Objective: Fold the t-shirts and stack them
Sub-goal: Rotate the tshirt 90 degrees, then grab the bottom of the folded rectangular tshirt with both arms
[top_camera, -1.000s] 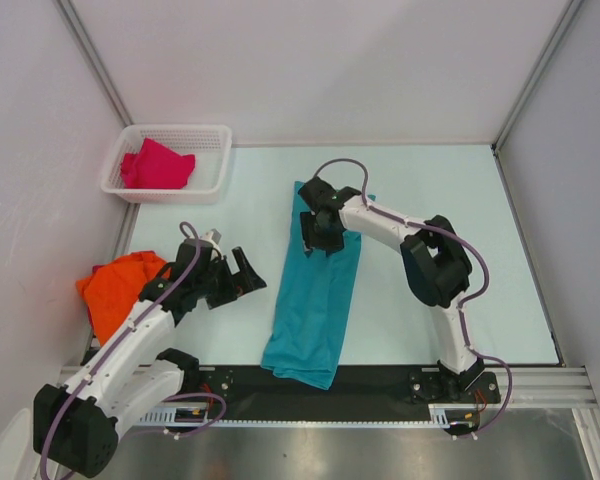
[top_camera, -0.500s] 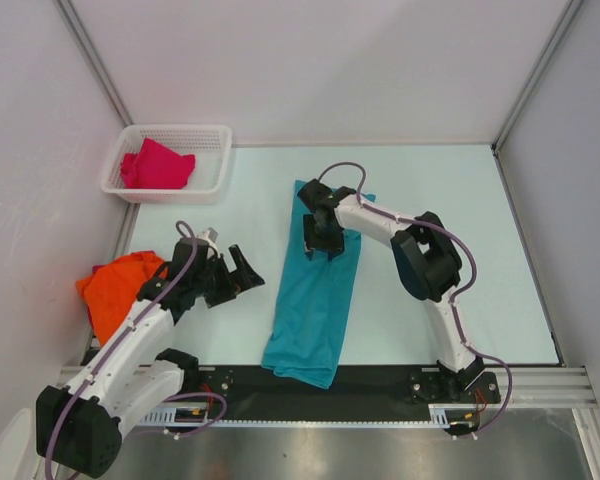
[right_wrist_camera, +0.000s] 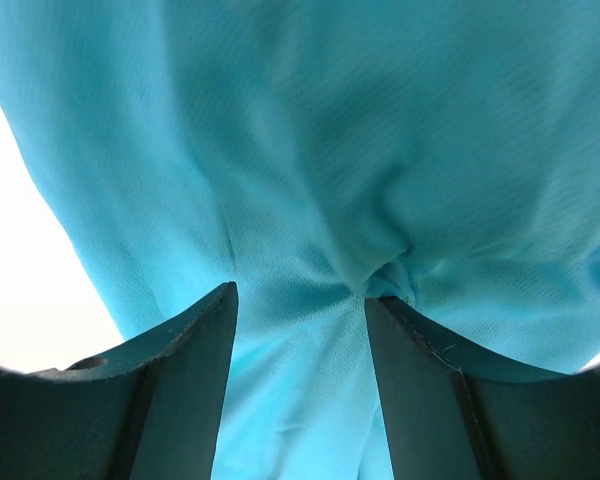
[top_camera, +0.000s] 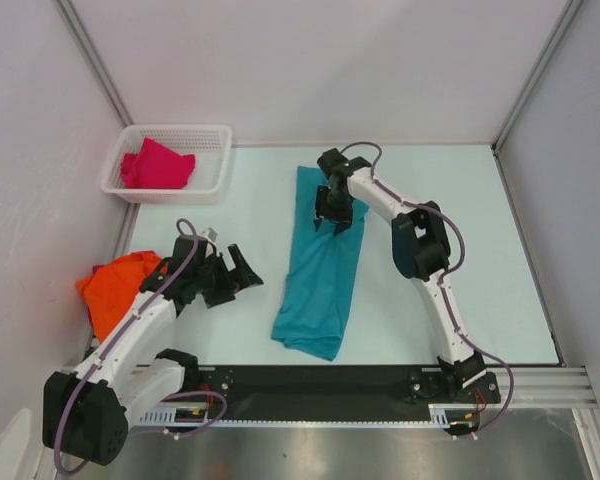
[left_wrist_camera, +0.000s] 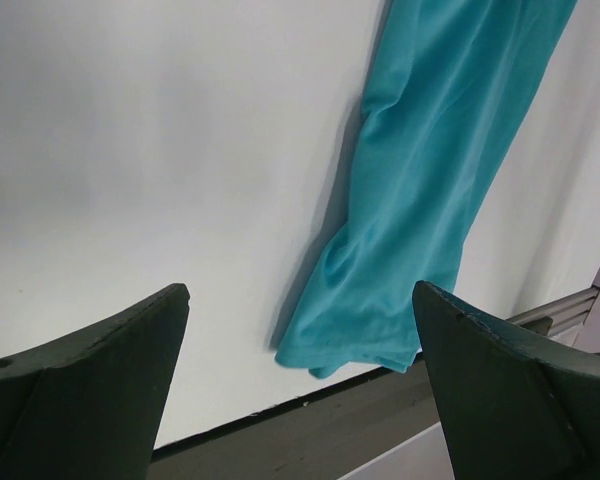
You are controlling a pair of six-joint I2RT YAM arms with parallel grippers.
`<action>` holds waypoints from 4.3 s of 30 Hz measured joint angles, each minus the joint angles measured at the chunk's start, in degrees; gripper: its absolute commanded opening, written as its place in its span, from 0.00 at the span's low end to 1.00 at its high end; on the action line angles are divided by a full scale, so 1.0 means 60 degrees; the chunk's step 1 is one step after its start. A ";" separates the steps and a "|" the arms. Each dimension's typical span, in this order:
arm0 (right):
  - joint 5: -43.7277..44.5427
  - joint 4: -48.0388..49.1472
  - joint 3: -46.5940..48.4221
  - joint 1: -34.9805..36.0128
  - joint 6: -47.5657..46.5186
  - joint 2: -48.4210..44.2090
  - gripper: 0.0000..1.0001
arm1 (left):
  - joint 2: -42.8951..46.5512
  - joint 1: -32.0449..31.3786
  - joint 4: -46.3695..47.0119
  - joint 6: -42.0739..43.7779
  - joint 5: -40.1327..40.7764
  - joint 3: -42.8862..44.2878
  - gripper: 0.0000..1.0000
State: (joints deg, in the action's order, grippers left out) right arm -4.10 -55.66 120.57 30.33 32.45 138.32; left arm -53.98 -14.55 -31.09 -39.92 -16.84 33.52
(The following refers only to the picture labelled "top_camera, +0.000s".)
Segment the teal t shirt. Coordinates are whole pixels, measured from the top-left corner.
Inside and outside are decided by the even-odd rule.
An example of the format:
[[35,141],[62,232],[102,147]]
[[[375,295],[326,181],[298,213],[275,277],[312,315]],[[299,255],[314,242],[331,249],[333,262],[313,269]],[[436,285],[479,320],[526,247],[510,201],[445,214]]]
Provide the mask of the teal t shirt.
[[296,170],[289,271],[271,339],[288,349],[332,361],[349,320],[368,206],[353,202],[353,225],[342,233],[337,234],[330,222],[316,228],[317,188],[325,184],[317,168]]

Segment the white plastic basket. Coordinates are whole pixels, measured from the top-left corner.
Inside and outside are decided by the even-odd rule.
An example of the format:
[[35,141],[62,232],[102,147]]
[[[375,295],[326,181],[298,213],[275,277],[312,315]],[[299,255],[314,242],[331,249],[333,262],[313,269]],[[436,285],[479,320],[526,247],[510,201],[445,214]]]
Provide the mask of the white plastic basket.
[[[181,189],[131,189],[124,185],[124,156],[140,152],[145,139],[180,155],[193,155],[196,165]],[[229,171],[232,131],[225,125],[135,124],[122,130],[104,163],[100,188],[135,204],[215,204]]]

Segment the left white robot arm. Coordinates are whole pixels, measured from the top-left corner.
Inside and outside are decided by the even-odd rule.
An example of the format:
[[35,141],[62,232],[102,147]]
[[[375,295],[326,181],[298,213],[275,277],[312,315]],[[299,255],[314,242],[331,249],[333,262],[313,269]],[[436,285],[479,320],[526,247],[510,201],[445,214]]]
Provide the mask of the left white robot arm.
[[84,463],[110,464],[129,431],[163,401],[194,398],[227,409],[222,394],[201,386],[198,359],[192,354],[166,348],[141,374],[133,371],[151,340],[197,298],[213,308],[235,300],[242,290],[263,285],[237,245],[229,245],[228,252],[232,268],[217,250],[212,231],[180,235],[171,256],[144,278],[129,310],[106,339],[70,372],[56,371],[48,378],[42,440],[52,450],[59,473],[72,473],[62,463],[65,455]]

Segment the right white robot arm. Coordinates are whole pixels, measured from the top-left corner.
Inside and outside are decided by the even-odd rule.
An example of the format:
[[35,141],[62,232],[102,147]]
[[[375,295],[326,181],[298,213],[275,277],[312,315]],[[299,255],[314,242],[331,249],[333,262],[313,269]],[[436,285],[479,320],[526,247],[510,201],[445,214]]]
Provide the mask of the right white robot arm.
[[398,272],[413,282],[428,309],[440,340],[441,388],[453,401],[464,401],[487,373],[483,355],[468,339],[448,276],[451,248],[447,218],[434,202],[418,203],[376,175],[376,164],[347,158],[333,148],[317,165],[327,184],[316,193],[314,226],[328,221],[336,236],[354,223],[354,202],[364,203],[391,230],[391,255]]

